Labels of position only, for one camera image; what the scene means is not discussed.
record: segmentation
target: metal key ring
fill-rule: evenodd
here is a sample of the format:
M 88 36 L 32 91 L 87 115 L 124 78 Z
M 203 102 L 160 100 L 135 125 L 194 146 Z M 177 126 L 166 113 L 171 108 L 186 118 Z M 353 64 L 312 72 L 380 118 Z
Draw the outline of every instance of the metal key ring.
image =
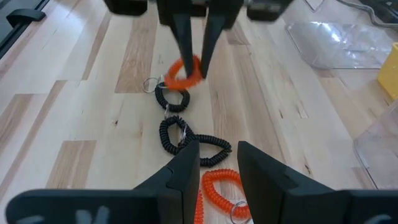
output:
M 187 124 L 185 124 L 184 130 L 180 134 L 180 143 L 181 144 L 184 143 L 186 137 L 187 137 Z
M 166 110 L 164 111 L 164 119 L 169 118 L 169 104 L 166 105 Z
M 151 91 L 145 89 L 145 84 L 146 84 L 149 80 L 153 80 L 153 79 L 157 81 L 157 82 L 156 82 L 156 85 L 159 84 L 159 82 L 160 82 L 160 79 L 159 79 L 159 78 L 156 78 L 156 77 L 149 77 L 149 78 L 145 79 L 145 81 L 142 83 L 142 90 L 144 90 L 144 92 L 146 92 L 146 93 L 153 93 L 153 92 L 155 92 L 156 86 L 155 86 L 155 88 L 154 88 L 153 90 L 151 90 Z
M 240 205 L 242 205 L 242 204 L 244 204 L 244 203 L 248 203 L 248 202 L 247 202 L 247 201 L 240 201 L 240 202 L 236 203 L 236 204 L 232 207 L 231 213 L 229 214 L 229 218 L 231 219 L 232 224 L 238 224 L 238 223 L 236 223 L 236 222 L 233 220 L 232 214 L 234 213 L 235 209 L 236 209 L 238 206 L 240 206 Z M 250 220 L 251 220 L 251 217 L 249 217 L 246 221 L 244 221 L 244 222 L 242 222 L 242 223 L 240 223 L 240 224 L 247 224 L 247 223 L 250 222 Z

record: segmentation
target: key ring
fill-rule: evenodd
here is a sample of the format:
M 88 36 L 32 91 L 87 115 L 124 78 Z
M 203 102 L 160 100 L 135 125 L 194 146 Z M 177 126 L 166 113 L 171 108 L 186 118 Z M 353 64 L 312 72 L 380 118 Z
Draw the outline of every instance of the key ring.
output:
M 185 141 L 185 137 L 187 137 L 187 124 L 184 126 L 184 130 L 180 134 L 180 144 L 183 144 Z
M 238 208 L 240 205 L 244 204 L 244 203 L 248 203 L 247 201 L 240 201 L 236 204 L 234 204 L 234 206 L 231 209 L 231 213 L 229 214 L 229 218 L 231 219 L 232 224 L 238 224 L 233 220 L 232 214 L 235 212 L 235 209 Z M 249 217 L 246 221 L 242 222 L 241 224 L 247 224 L 249 223 L 251 220 L 251 217 Z
M 169 118 L 169 104 L 166 105 L 166 110 L 164 111 L 164 119 Z
M 153 92 L 155 92 L 155 89 L 156 89 L 156 87 L 159 87 L 159 88 L 161 88 L 161 89 L 168 89 L 168 87 L 166 86 L 166 85 L 160 85 L 160 81 L 162 81 L 162 79 L 164 78 L 164 75 L 160 75 L 160 77 L 159 78 L 156 78 L 156 77 L 149 77 L 149 78 L 146 78 L 145 80 L 144 80 L 144 82 L 142 83 L 142 90 L 144 91 L 144 92 L 146 92 L 146 93 L 153 93 Z M 147 83 L 147 82 L 149 82 L 149 80 L 156 80 L 156 86 L 155 86 L 155 88 L 153 89 L 153 90 L 147 90 L 147 89 L 145 89 L 145 84 Z

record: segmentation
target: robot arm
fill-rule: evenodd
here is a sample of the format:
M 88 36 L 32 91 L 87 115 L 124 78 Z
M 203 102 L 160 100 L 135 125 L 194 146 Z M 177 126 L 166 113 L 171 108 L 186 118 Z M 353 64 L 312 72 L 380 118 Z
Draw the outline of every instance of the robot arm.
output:
M 145 0 L 104 0 L 115 14 L 141 16 L 147 10 Z M 214 47 L 222 30 L 231 29 L 242 7 L 248 18 L 272 22 L 287 9 L 293 0 L 149 0 L 157 5 L 159 21 L 169 26 L 178 43 L 187 77 L 193 72 L 191 16 L 206 17 L 200 71 L 206 78 Z

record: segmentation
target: wood grain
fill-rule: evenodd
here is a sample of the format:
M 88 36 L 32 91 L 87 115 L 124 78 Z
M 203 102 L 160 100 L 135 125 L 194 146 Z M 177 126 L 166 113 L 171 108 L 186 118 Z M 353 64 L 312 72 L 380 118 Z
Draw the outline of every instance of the wood grain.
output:
M 0 116 L 0 156 L 20 124 L 32 95 L 16 94 Z
M 154 6 L 132 23 L 123 64 L 115 93 L 141 93 L 142 82 L 150 77 L 150 65 L 155 45 L 157 9 Z
M 226 32 L 226 38 L 230 45 L 249 45 L 239 21 L 235 22 L 232 29 Z
M 93 68 L 95 58 L 98 55 L 98 51 L 100 50 L 102 41 L 104 41 L 106 31 L 109 27 L 109 22 L 111 20 L 111 14 L 109 12 L 105 13 L 104 19 L 99 25 L 99 29 L 97 35 L 95 37 L 93 46 L 91 47 L 90 55 L 88 56 L 88 61 L 86 64 L 85 71 L 83 72 L 82 80 L 87 80 L 90 75 L 91 69 Z
M 64 141 L 46 188 L 85 188 L 96 141 Z
M 33 140 L 35 139 L 37 132 L 39 131 L 42 123 L 44 122 L 45 117 L 49 113 L 52 104 L 54 103 L 58 94 L 61 92 L 61 89 L 64 86 L 64 84 L 65 84 L 64 81 L 57 81 L 57 82 L 55 82 L 53 88 L 51 89 L 47 99 L 45 100 L 45 102 L 43 104 L 42 109 L 40 110 L 39 114 L 37 115 L 36 120 L 34 121 L 27 137 L 25 138 L 23 145 L 19 149 L 16 158 L 12 162 L 10 169 L 8 170 L 5 178 L 2 180 L 2 182 L 0 184 L 0 201 L 2 200 L 8 187 L 10 186 L 15 174 L 18 171 L 19 166 L 24 161 L 25 156 L 30 148 L 30 145 L 32 144 Z

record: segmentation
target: plastic container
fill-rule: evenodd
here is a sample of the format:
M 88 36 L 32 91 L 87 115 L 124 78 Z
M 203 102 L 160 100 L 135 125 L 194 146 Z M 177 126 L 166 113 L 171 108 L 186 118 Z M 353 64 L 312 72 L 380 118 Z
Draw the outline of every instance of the plastic container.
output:
M 398 189 L 398 100 L 354 141 L 378 189 Z

